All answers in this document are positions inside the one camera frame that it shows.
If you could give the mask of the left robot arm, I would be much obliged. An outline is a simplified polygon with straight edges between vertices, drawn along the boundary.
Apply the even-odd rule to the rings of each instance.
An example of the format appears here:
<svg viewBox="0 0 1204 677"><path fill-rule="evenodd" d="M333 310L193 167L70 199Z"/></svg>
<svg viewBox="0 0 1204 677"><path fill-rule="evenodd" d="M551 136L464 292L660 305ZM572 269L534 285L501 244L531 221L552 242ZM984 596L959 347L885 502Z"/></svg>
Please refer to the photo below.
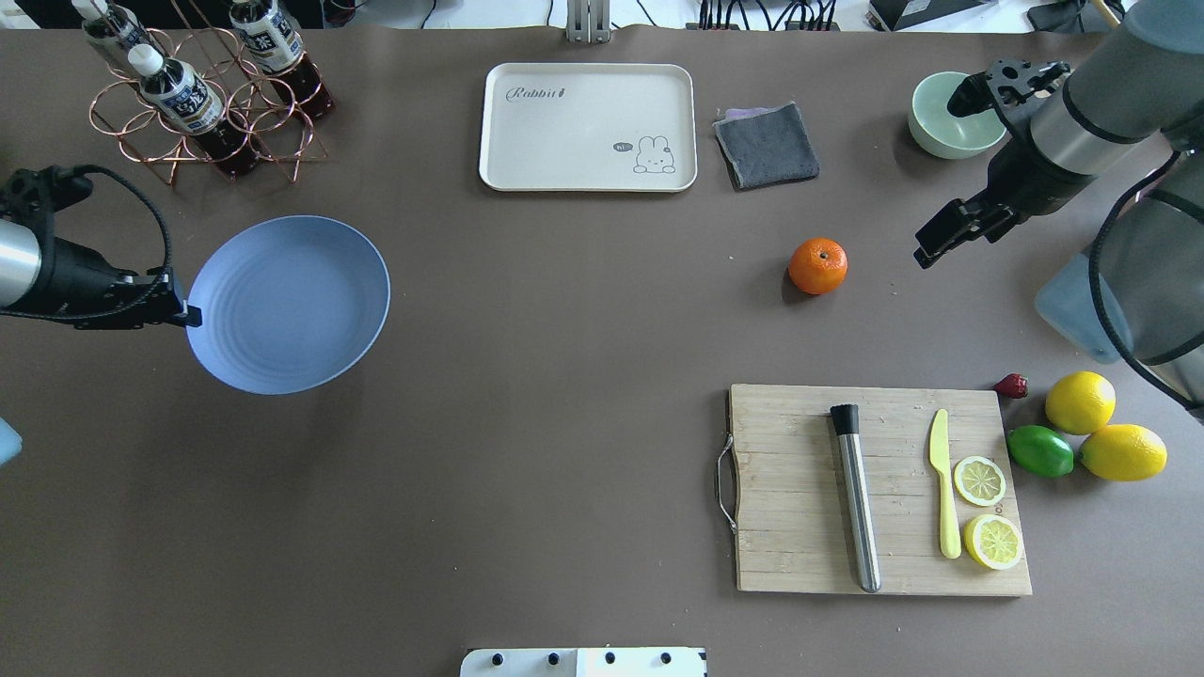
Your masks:
<svg viewBox="0 0 1204 677"><path fill-rule="evenodd" d="M1 226L2 314L79 330L200 326L201 308L185 304L169 264L147 273L116 267L99 252L69 243L47 226Z"/></svg>

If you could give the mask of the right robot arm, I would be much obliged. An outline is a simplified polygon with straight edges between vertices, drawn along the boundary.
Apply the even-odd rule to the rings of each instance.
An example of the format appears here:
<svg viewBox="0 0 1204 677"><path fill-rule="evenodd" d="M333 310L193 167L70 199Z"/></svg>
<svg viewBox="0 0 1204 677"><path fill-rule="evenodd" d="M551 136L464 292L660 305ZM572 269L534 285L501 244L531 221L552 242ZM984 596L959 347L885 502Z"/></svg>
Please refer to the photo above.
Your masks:
<svg viewBox="0 0 1204 677"><path fill-rule="evenodd" d="M996 243L1054 214L1159 136L1168 158L1109 208L1097 234L1038 296L1050 325L1121 360L1202 417L1202 4L1139 1L1087 60L1001 59L967 73L944 107L988 112L1007 145L972 198L916 232L929 267L960 245Z"/></svg>

